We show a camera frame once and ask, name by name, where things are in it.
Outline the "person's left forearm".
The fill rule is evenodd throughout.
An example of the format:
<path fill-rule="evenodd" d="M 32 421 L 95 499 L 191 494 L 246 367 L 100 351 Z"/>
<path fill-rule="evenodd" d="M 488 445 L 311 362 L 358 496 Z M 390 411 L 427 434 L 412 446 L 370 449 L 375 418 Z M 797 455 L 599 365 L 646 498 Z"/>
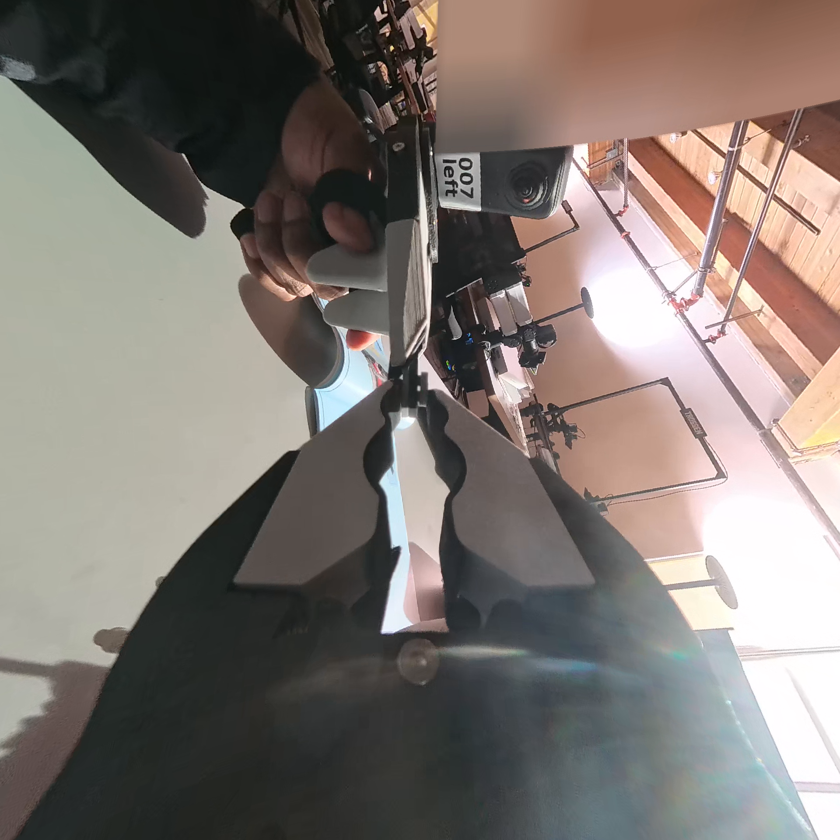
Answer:
<path fill-rule="evenodd" d="M 185 156 L 252 206 L 286 120 L 320 78 L 286 28 L 247 1 L 3 1 L 2 75 Z"/>

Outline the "metal ceiling pipe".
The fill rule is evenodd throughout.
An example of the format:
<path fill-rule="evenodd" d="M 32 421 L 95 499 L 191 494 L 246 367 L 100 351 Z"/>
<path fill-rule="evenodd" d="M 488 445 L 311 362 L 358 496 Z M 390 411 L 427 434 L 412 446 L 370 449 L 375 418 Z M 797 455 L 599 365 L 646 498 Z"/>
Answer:
<path fill-rule="evenodd" d="M 749 119 L 735 122 L 728 142 L 728 149 L 724 157 L 723 169 L 719 179 L 717 194 L 712 205 L 707 233 L 700 254 L 700 262 L 696 271 L 696 280 L 692 288 L 692 300 L 702 299 L 709 274 L 716 268 L 716 260 L 721 240 L 721 233 L 725 223 L 725 215 L 729 195 L 734 177 L 740 164 L 742 148 L 745 145 L 749 129 Z"/>
<path fill-rule="evenodd" d="M 727 335 L 728 325 L 732 321 L 732 312 L 734 309 L 734 305 L 739 299 L 739 293 L 741 286 L 747 276 L 748 269 L 753 257 L 753 253 L 757 247 L 757 244 L 760 240 L 760 233 L 763 228 L 764 222 L 769 214 L 770 205 L 772 204 L 773 199 L 775 198 L 776 190 L 778 184 L 781 179 L 782 172 L 786 165 L 786 162 L 790 156 L 790 153 L 793 149 L 796 135 L 800 129 L 802 118 L 804 116 L 805 108 L 798 108 L 794 111 L 789 127 L 787 129 L 786 135 L 784 137 L 784 144 L 782 146 L 782 151 L 780 152 L 779 158 L 776 162 L 776 165 L 773 169 L 772 176 L 770 178 L 769 186 L 767 187 L 767 191 L 765 197 L 763 199 L 763 203 L 761 205 L 761 209 L 759 211 L 759 215 L 755 224 L 753 226 L 751 235 L 749 237 L 749 241 L 747 247 L 745 248 L 745 252 L 742 258 L 742 263 L 739 268 L 738 277 L 736 279 L 736 283 L 734 288 L 731 291 L 730 298 L 728 300 L 728 305 L 726 311 L 724 313 L 724 319 L 721 322 L 719 331 L 717 336 L 719 338 L 723 338 Z"/>

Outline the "black floor lamp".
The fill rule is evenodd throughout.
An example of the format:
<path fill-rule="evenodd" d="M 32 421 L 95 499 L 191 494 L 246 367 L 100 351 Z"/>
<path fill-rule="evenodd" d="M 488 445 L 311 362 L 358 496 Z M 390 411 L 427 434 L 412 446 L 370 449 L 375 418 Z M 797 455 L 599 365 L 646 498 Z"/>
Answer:
<path fill-rule="evenodd" d="M 562 316 L 565 316 L 567 314 L 571 314 L 571 313 L 579 311 L 579 310 L 583 310 L 583 312 L 585 313 L 585 315 L 589 319 L 594 318 L 594 307 L 593 307 L 593 303 L 592 303 L 592 296 L 590 295 L 590 292 L 585 287 L 583 287 L 581 289 L 581 302 L 576 303 L 569 308 L 565 308 L 563 310 L 553 312 L 550 315 L 545 316 L 543 318 L 539 318 L 539 319 L 536 319 L 536 320 L 531 320 L 528 324 L 525 325 L 525 327 L 534 327 L 534 328 L 542 327 L 543 325 L 548 324 L 549 322 L 553 322 L 556 319 L 561 318 Z"/>
<path fill-rule="evenodd" d="M 721 563 L 707 553 L 685 553 L 646 560 L 668 592 L 713 590 L 730 610 L 739 609 L 739 599 Z"/>

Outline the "blue instruction booklet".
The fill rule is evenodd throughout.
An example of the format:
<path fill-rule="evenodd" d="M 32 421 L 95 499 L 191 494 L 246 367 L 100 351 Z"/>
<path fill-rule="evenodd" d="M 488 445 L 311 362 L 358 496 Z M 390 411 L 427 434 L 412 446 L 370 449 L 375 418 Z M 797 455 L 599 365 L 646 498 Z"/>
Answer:
<path fill-rule="evenodd" d="M 325 384 L 308 387 L 310 435 L 348 412 L 384 382 L 387 342 L 350 350 L 339 331 L 339 357 Z M 448 489 L 438 477 L 434 457 L 419 420 L 400 420 L 393 433 L 394 463 L 381 479 L 397 558 L 381 630 L 445 633 L 445 594 L 439 543 Z"/>

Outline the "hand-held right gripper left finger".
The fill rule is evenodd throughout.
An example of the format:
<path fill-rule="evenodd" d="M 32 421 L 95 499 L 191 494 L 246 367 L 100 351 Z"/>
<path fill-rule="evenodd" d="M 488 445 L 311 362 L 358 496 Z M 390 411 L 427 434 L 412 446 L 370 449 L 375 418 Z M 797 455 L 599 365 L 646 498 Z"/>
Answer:
<path fill-rule="evenodd" d="M 398 552 L 382 481 L 394 466 L 395 396 L 395 384 L 384 383 L 300 448 L 237 588 L 387 601 Z"/>

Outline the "black storage rack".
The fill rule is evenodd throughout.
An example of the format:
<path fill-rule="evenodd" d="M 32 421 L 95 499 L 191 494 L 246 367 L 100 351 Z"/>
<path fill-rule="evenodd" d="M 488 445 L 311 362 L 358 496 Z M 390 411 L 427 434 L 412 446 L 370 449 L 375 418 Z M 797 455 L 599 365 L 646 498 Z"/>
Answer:
<path fill-rule="evenodd" d="M 438 259 L 433 267 L 432 300 L 440 302 L 486 275 L 524 265 L 512 218 L 487 212 L 441 208 L 437 213 Z"/>

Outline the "person's left hand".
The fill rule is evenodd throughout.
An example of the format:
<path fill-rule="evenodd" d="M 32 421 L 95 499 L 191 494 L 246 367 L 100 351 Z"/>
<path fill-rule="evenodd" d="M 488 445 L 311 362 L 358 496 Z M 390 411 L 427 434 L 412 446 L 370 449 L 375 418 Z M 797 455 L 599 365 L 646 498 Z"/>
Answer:
<path fill-rule="evenodd" d="M 240 239 L 249 274 L 284 302 L 315 295 L 331 300 L 345 289 L 314 283 L 307 264 L 319 249 L 308 197 L 322 175 L 355 172 L 382 182 L 384 172 L 350 106 L 325 77 L 295 100 L 280 151 L 254 206 L 255 231 Z"/>

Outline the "grey desk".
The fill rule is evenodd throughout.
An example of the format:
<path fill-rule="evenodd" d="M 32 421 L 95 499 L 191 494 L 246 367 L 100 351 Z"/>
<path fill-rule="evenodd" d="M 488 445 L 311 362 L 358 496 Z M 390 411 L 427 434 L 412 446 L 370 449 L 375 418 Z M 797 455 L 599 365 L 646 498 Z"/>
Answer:
<path fill-rule="evenodd" d="M 2 821 L 56 777 L 172 566 L 308 437 L 337 341 L 241 281 L 235 210 L 2 80 Z"/>

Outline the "black frame stand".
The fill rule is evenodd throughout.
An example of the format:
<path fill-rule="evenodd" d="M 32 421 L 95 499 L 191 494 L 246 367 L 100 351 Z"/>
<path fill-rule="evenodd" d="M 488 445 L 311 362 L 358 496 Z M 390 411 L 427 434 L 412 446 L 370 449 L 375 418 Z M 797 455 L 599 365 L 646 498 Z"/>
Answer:
<path fill-rule="evenodd" d="M 687 492 L 700 490 L 708 487 L 718 487 L 719 485 L 724 484 L 728 480 L 728 472 L 726 470 L 726 467 L 723 465 L 721 459 L 719 458 L 717 451 L 708 442 L 707 432 L 700 423 L 697 414 L 692 408 L 685 404 L 685 402 L 679 396 L 676 388 L 674 387 L 673 383 L 668 377 L 660 377 L 656 380 L 647 381 L 645 383 L 629 386 L 618 391 L 609 392 L 603 395 L 595 396 L 590 399 L 574 402 L 566 406 L 561 406 L 559 407 L 559 414 L 562 417 L 564 417 L 565 414 L 578 408 L 602 403 L 607 400 L 612 400 L 614 398 L 622 396 L 628 396 L 630 394 L 641 392 L 657 386 L 664 387 L 671 394 L 675 401 L 675 404 L 679 409 L 679 414 L 681 415 L 684 423 L 691 432 L 693 438 L 700 444 L 701 448 L 703 449 L 703 452 L 705 453 L 706 457 L 710 461 L 711 466 L 716 470 L 716 472 L 713 476 L 709 476 L 706 478 L 682 481 L 666 486 L 657 486 L 644 488 L 641 490 L 633 490 L 628 491 L 627 493 L 619 493 L 617 495 L 611 494 L 603 497 L 595 496 L 590 491 L 584 490 L 583 499 L 587 501 L 591 506 L 593 506 L 593 508 L 600 512 L 602 515 L 606 515 L 609 512 L 610 508 L 614 508 L 616 506 L 629 504 L 637 501 L 650 501 L 659 498 L 677 496 L 685 494 Z"/>

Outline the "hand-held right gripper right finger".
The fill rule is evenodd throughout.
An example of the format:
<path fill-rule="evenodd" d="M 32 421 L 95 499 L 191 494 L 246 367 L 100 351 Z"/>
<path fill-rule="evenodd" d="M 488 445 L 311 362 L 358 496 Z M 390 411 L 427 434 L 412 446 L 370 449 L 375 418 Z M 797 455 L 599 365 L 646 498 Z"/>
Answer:
<path fill-rule="evenodd" d="M 438 549 L 446 623 L 483 624 L 501 603 L 594 586 L 520 448 L 438 389 L 427 394 L 427 445 L 447 490 Z"/>

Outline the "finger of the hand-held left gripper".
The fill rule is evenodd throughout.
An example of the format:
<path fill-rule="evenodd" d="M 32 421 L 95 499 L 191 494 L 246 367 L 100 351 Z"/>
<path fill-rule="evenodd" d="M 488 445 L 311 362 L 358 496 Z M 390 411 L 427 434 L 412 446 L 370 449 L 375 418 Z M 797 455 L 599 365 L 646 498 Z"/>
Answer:
<path fill-rule="evenodd" d="M 404 366 L 427 345 L 432 311 L 432 260 L 427 224 L 390 222 L 385 230 L 390 365 Z"/>

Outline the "black toy brick plate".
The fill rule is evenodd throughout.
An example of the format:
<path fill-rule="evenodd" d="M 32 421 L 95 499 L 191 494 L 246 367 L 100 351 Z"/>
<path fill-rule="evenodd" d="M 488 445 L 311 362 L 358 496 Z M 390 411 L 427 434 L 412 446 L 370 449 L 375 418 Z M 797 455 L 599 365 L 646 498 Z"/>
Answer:
<path fill-rule="evenodd" d="M 425 413 L 427 406 L 427 373 L 419 368 L 417 360 L 402 368 L 393 390 L 397 407 L 391 412 L 392 424 L 394 429 L 408 428 Z"/>

